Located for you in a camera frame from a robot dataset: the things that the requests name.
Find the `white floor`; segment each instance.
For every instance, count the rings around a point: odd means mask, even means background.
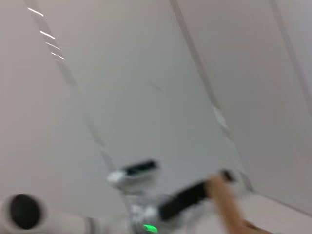
[[[302,214],[261,195],[245,195],[239,201],[245,218],[272,233],[307,234],[312,230],[312,217]],[[225,234],[215,214],[204,215],[194,229],[180,230],[183,234]]]

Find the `white wall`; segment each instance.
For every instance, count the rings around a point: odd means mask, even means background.
[[[272,1],[178,3],[253,187],[312,214],[312,119]],[[278,4],[287,13],[292,39],[299,39],[304,73],[310,74],[310,48],[304,44],[311,38],[311,4]]]
[[[40,1],[66,63],[85,88],[71,94],[22,1],[0,9],[0,198],[32,193],[81,215],[123,210],[105,182],[79,113],[87,103],[117,166],[153,157],[155,192],[172,192],[232,154],[169,2]]]

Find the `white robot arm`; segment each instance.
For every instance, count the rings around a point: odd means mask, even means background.
[[[157,164],[146,161],[111,173],[109,182],[130,202],[130,214],[108,218],[81,217],[55,211],[40,199],[13,195],[0,204],[0,234],[167,234],[180,227],[181,213],[209,197],[202,180],[165,199],[145,195]],[[223,172],[228,181],[234,179]]]

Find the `green led light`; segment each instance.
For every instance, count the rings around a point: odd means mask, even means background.
[[[156,227],[152,226],[152,225],[148,225],[148,224],[144,224],[143,228],[145,230],[147,230],[148,232],[152,232],[152,233],[158,233],[158,230]]]

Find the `black cylindrical part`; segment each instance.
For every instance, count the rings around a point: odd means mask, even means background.
[[[227,182],[235,181],[229,171],[223,170],[221,171],[221,174]],[[181,211],[208,198],[209,194],[207,194],[206,186],[209,186],[209,181],[202,180],[195,185],[182,190],[177,193],[174,198],[160,205],[158,212],[161,220],[167,221],[178,215]]]

